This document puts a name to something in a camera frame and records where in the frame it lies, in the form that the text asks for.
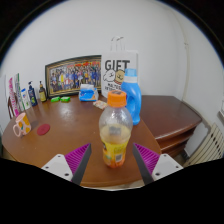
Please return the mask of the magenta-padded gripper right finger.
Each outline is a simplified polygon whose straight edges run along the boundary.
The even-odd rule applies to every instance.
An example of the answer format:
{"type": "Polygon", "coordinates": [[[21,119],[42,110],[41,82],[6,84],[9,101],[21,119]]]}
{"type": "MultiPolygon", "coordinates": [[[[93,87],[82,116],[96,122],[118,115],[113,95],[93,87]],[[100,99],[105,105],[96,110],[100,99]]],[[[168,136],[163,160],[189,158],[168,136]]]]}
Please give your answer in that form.
{"type": "Polygon", "coordinates": [[[145,185],[182,169],[168,154],[159,155],[137,143],[133,144],[132,151],[145,185]]]}

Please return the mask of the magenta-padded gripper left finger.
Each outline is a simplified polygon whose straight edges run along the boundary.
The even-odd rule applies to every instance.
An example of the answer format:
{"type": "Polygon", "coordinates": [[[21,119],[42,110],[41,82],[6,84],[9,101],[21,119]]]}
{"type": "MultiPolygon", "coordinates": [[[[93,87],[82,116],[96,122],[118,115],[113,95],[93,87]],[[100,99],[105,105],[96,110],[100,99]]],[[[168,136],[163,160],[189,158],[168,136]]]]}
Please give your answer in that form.
{"type": "Polygon", "coordinates": [[[57,154],[42,169],[79,185],[91,156],[91,144],[85,144],[66,155],[57,154]]]}

